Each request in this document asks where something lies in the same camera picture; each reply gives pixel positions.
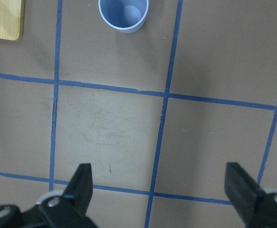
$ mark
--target cup rim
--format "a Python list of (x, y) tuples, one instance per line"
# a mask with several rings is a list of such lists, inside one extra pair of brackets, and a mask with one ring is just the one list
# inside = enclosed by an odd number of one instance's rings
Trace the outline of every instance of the cup rim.
[(111, 24), (111, 23), (104, 17), (104, 15), (103, 15), (103, 13), (102, 13), (102, 10), (101, 10), (101, 7), (100, 7), (100, 1), (101, 1), (101, 0), (98, 0), (98, 8), (99, 8), (99, 12), (100, 12), (100, 14), (101, 14), (101, 17), (105, 20), (105, 22), (106, 22), (109, 26), (111, 26), (111, 27), (113, 27), (113, 28), (115, 28), (115, 29), (117, 29), (117, 30), (130, 30), (130, 29), (135, 28), (136, 26), (138, 26), (139, 24), (141, 24), (141, 23), (145, 20), (145, 18), (146, 18), (146, 16), (147, 16), (147, 13), (148, 13), (148, 10), (149, 10), (149, 0), (146, 0), (146, 1), (147, 1), (147, 6), (146, 6), (146, 10), (145, 10), (145, 12), (144, 12), (142, 18), (141, 18), (136, 24), (134, 24), (134, 25), (132, 25), (132, 26), (130, 26), (130, 27), (122, 28), (122, 27), (117, 27), (117, 26)]

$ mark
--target plastic cup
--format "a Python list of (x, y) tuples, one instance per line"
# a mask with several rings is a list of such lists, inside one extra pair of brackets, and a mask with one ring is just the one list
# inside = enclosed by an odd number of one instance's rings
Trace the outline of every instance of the plastic cup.
[(133, 33), (143, 26), (149, 9), (149, 0), (98, 0), (105, 22), (123, 33)]

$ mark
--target cup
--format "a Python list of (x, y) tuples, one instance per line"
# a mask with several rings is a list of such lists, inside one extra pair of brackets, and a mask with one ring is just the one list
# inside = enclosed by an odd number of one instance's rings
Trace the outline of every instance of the cup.
[(146, 20), (149, 0), (98, 0), (98, 7), (109, 26), (123, 33), (133, 33)]

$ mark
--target wooden board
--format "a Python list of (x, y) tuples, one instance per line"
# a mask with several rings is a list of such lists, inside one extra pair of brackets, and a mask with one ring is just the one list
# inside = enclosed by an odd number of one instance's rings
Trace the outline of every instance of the wooden board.
[(22, 37), (24, 0), (0, 0), (0, 39)]

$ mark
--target blue cup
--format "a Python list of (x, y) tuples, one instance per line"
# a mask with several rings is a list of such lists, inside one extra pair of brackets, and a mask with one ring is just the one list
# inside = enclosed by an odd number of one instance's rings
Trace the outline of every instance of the blue cup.
[(149, 0), (98, 0), (98, 6), (109, 26), (123, 33), (133, 33), (146, 20)]

